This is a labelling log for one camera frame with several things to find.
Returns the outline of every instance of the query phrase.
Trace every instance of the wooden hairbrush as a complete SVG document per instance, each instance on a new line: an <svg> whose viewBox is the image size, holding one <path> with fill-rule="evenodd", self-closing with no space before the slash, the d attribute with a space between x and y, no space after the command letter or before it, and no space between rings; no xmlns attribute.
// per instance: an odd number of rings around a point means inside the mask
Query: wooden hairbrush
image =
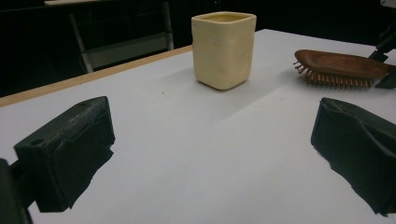
<svg viewBox="0 0 396 224"><path fill-rule="evenodd" d="M396 66L361 56L300 49L295 68L308 81L341 87L371 87Z"/></svg>

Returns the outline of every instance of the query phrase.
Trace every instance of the wooden table edge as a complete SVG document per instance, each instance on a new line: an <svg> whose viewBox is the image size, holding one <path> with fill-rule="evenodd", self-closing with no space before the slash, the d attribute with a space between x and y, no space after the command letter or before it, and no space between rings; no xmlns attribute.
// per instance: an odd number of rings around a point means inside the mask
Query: wooden table edge
<svg viewBox="0 0 396 224"><path fill-rule="evenodd" d="M16 103L19 103L19 102L22 102L25 100L30 100L30 99L36 98L38 96L49 94L49 93L52 93L55 91L61 91L61 90L64 90L64 89L67 89L67 88L70 88L73 86L81 85L83 83L90 82L90 81L93 81L93 80L96 80L96 79L99 79L102 77L108 77L108 76L120 73L120 72L128 70L128 69L132 69L132 68L135 68L135 67L138 67L138 66L141 66L144 64L148 64L148 63L154 63L159 60L169 58L169 57L172 57L172 56L175 56L175 55L178 55L181 53L185 53L185 52L188 52L191 50L192 50L192 46L187 46L187 47L183 47L183 48L179 48L179 49L173 49L173 50L169 50L169 51L166 51L163 53L149 56L147 58L131 61L128 63L123 63L120 65L109 67L109 68L99 70L99 71L96 71L93 73L89 73L86 75L82 75L79 77L69 78L67 80L63 80L63 81L49 84L46 86L31 89L29 91L18 92L18 93L0 98L0 107L16 104Z"/></svg>

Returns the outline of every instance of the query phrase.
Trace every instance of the cream ceramic cup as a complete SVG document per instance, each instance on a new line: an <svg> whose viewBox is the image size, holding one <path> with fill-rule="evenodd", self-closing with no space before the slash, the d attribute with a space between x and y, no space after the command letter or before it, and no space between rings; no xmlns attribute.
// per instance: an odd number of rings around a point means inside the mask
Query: cream ceramic cup
<svg viewBox="0 0 396 224"><path fill-rule="evenodd" d="M248 79L253 56L256 16L215 12L191 18L196 78L218 90Z"/></svg>

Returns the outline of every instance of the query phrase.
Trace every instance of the table surface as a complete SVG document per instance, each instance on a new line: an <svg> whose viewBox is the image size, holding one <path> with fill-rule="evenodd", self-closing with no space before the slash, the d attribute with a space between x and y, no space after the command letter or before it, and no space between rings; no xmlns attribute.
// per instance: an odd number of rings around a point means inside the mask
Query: table surface
<svg viewBox="0 0 396 224"><path fill-rule="evenodd" d="M113 157L72 209L41 214L33 204L35 223L395 223L375 215L309 140L322 97L396 123L396 91L308 84L293 66L298 49L367 57L375 48L262 30L248 81L230 91L198 82L185 50L15 104L7 98L0 157L14 162L22 138L105 95Z"/></svg>

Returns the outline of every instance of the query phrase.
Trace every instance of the screw hole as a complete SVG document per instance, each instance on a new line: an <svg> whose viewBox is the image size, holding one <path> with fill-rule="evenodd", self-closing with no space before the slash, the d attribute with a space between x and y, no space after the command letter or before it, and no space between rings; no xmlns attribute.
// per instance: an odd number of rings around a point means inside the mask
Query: screw hole
<svg viewBox="0 0 396 224"><path fill-rule="evenodd" d="M38 145L38 144L41 144L42 142L44 142L44 139L38 138L38 139L36 139L36 140L33 140L30 144L31 144L32 146L36 146L36 145Z"/></svg>

